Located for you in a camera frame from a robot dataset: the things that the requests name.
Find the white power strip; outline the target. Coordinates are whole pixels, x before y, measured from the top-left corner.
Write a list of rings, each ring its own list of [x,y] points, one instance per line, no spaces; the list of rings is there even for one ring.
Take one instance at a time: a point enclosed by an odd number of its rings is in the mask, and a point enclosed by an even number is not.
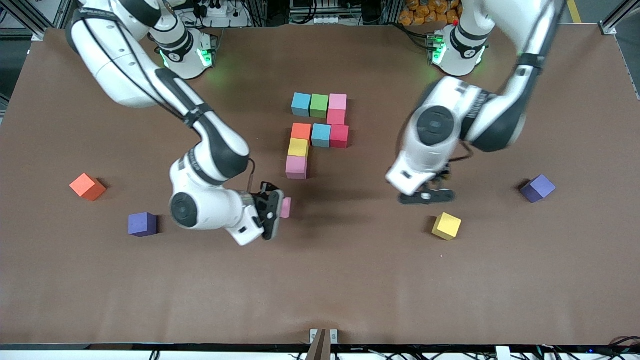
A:
[[[199,9],[204,11],[204,18],[222,19],[233,13],[228,0],[201,0]]]

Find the light blue foam cube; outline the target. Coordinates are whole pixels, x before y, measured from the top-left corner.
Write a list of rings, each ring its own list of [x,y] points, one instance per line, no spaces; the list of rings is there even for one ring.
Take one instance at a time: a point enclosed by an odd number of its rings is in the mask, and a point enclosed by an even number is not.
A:
[[[330,148],[331,125],[314,123],[311,128],[311,145],[318,148]]]
[[[294,116],[310,117],[311,94],[294,92],[291,102],[291,112]]]

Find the small green-lit controller box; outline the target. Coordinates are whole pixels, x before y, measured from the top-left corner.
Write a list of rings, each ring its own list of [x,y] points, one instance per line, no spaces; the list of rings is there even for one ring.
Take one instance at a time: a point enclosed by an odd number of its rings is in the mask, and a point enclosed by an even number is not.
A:
[[[438,31],[426,34],[425,47],[430,64],[441,64],[447,51],[444,35]]]

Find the green foam cube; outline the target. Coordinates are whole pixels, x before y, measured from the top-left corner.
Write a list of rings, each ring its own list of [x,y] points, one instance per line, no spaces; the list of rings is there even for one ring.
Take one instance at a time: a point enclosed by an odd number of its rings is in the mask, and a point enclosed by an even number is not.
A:
[[[329,99],[330,97],[328,95],[318,93],[311,94],[309,107],[310,117],[326,119],[329,111]]]

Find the purple foam cube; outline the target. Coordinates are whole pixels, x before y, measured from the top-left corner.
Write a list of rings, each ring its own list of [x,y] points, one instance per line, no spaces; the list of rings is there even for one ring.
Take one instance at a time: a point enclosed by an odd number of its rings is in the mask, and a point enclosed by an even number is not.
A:
[[[519,192],[530,203],[537,203],[547,198],[553,191],[555,191],[556,185],[549,180],[544,174],[539,174],[537,177],[531,179],[524,184]]]
[[[128,215],[127,233],[135,237],[158,234],[158,216],[150,212]]]

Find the bag of orange items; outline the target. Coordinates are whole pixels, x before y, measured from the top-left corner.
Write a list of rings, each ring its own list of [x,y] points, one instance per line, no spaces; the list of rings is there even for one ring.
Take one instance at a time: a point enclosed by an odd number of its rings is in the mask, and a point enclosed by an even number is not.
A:
[[[404,0],[398,23],[405,27],[432,22],[457,25],[463,12],[461,0]]]

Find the aluminium frame profile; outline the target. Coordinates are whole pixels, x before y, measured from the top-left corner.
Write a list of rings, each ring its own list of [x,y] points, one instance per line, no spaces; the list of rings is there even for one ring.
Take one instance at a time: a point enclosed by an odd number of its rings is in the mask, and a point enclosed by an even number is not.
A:
[[[640,0],[621,0],[610,14],[598,22],[599,30],[602,35],[615,35],[616,26],[635,15],[640,15]]]
[[[42,41],[46,30],[64,29],[78,0],[0,0],[0,40]]]

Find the background equipment rack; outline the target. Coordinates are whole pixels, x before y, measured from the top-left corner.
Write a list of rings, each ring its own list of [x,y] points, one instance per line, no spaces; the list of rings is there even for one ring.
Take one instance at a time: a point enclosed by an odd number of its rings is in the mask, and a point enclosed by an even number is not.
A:
[[[397,23],[405,0],[238,0],[252,27]]]

